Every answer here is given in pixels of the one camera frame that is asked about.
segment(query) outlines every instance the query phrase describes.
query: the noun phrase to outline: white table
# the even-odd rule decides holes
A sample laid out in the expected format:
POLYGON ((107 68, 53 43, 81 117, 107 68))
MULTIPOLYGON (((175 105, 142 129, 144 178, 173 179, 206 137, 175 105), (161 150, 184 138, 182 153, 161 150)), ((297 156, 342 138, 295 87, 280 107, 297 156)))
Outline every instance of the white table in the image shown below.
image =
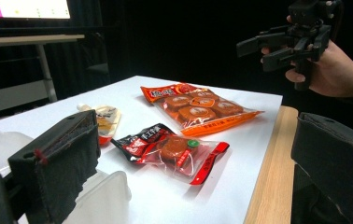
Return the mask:
POLYGON ((62 43, 77 41, 84 35, 30 35, 0 37, 0 47, 35 45, 43 72, 43 80, 21 84, 18 86, 3 88, 0 90, 0 110, 23 105, 33 101, 49 98, 50 102, 57 101, 48 60, 44 45, 49 43, 62 43))
MULTIPOLYGON (((174 123, 150 105, 140 90, 140 86, 160 87, 174 83, 177 82, 131 77, 95 91, 1 119, 0 131, 17 131, 35 138, 59 120, 77 113, 77 104, 84 103, 91 106, 113 105, 120 109, 121 119, 115 139, 138 133, 159 122, 178 133, 174 123)), ((265 112, 230 130, 202 137, 203 140, 230 144, 228 151, 217 158, 209 178, 202 186, 182 183, 150 165, 131 164, 113 145, 102 148, 97 169, 108 174, 119 170, 127 174, 132 193, 128 223, 233 224, 245 220, 282 97, 207 88, 225 99, 265 112)))

